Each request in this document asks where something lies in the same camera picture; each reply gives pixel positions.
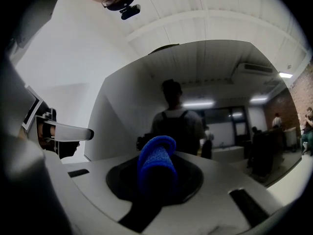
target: white ceiling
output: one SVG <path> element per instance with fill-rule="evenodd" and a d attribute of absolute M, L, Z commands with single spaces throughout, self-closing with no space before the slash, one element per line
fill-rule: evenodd
<path fill-rule="evenodd" d="M 242 69 L 244 63 L 272 68 L 272 74 Z M 159 89 L 167 79 L 179 82 L 184 101 L 247 102 L 286 87 L 270 61 L 254 45 L 242 41 L 183 44 L 145 56 L 125 69 L 134 67 L 146 70 Z"/>
<path fill-rule="evenodd" d="M 140 4 L 141 12 L 126 21 L 119 13 L 108 13 L 139 57 L 168 44 L 240 40 L 253 43 L 279 71 L 293 73 L 309 50 L 296 19 L 280 0 L 135 0 L 133 4 Z"/>

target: black backpack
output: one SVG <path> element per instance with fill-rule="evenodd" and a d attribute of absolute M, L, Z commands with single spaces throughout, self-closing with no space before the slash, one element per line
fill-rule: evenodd
<path fill-rule="evenodd" d="M 176 141 L 176 151 L 196 155 L 199 148 L 199 140 L 194 137 L 194 130 L 188 126 L 185 119 L 188 111 L 183 112 L 180 117 L 167 117 L 162 112 L 163 120 L 160 123 L 162 135 L 172 137 Z"/>

